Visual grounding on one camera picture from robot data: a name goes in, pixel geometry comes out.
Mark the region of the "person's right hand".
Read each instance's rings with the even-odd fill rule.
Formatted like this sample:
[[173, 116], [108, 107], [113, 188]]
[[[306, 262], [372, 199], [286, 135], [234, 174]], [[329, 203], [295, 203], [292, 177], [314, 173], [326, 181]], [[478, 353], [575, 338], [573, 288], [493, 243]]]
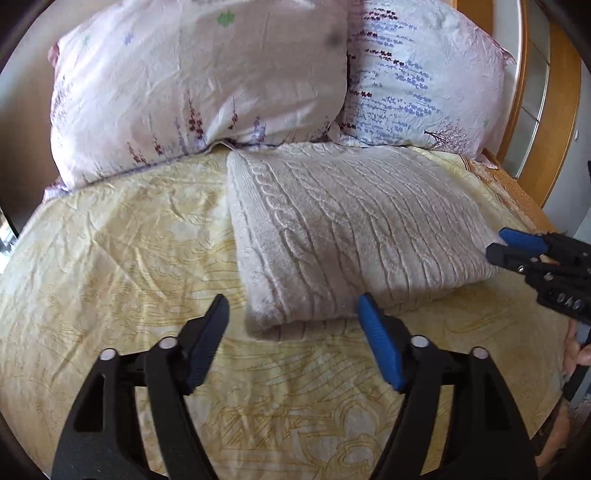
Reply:
[[563, 374], [570, 377], [577, 366], [591, 365], [591, 345], [582, 347], [577, 340], [578, 323], [570, 320], [564, 339]]

